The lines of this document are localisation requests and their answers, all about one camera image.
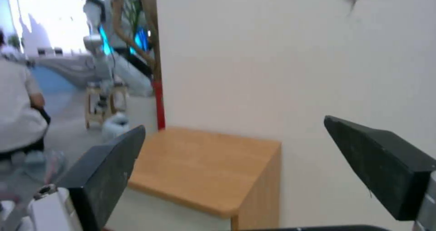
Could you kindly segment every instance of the floor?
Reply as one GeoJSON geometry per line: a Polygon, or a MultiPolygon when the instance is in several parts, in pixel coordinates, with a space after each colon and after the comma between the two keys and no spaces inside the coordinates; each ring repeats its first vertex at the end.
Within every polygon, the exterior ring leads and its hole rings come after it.
{"type": "MultiPolygon", "coordinates": [[[[45,137],[47,151],[61,151],[67,159],[64,172],[92,146],[102,142],[98,127],[86,130],[84,123],[84,91],[78,90],[58,74],[36,67],[32,73],[46,100],[45,110],[51,116],[51,125],[45,137]]],[[[8,176],[11,190],[22,197],[23,203],[31,199],[42,185],[23,172],[8,176]]]]}

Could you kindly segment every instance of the chair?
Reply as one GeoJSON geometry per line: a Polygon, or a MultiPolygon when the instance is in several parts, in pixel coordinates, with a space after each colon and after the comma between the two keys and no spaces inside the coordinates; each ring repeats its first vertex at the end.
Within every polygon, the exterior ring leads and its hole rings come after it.
{"type": "Polygon", "coordinates": [[[121,93],[123,95],[124,101],[126,101],[127,87],[120,83],[115,84],[109,94],[109,106],[105,113],[91,111],[91,96],[92,95],[101,95],[102,90],[99,85],[95,83],[90,83],[86,88],[86,98],[85,98],[85,125],[86,128],[89,129],[89,123],[91,121],[98,122],[101,125],[105,122],[106,119],[113,116],[115,113],[122,111],[115,107],[115,94],[121,93]]]}

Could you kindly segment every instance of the wooden table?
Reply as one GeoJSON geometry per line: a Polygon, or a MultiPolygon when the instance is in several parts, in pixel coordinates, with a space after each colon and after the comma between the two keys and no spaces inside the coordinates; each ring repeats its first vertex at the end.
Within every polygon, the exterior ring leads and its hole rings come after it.
{"type": "Polygon", "coordinates": [[[281,143],[168,128],[148,138],[107,227],[277,228],[281,143]]]}

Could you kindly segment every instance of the beige wall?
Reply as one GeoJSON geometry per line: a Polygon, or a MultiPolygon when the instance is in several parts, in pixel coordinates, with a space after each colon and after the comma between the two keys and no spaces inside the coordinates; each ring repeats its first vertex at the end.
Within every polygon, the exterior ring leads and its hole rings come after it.
{"type": "Polygon", "coordinates": [[[283,141],[282,226],[396,222],[326,114],[436,157],[436,0],[158,0],[165,110],[181,125],[283,141]]]}

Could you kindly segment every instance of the window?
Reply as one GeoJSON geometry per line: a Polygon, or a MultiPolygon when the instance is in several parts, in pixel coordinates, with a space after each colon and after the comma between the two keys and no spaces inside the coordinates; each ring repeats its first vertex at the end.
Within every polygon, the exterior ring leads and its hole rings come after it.
{"type": "Polygon", "coordinates": [[[37,48],[60,47],[64,53],[85,52],[89,35],[83,5],[86,0],[9,0],[17,34],[24,38],[26,54],[37,48]]]}

